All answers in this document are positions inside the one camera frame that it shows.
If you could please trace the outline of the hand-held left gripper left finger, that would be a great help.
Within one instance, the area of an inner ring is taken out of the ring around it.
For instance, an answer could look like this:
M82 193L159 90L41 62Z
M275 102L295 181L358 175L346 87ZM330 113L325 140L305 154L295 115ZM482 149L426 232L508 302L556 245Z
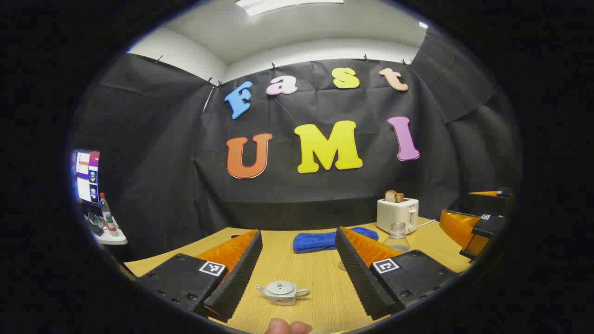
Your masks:
M136 281L178 309L228 322L250 282L262 248L261 231L251 230L197 256L173 255Z

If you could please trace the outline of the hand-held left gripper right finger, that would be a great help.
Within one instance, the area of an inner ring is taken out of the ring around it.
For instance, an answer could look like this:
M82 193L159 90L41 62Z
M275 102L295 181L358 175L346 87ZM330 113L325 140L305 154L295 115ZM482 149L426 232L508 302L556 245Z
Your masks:
M459 274L420 250L398 252L356 231L336 230L336 250L374 321L428 299Z

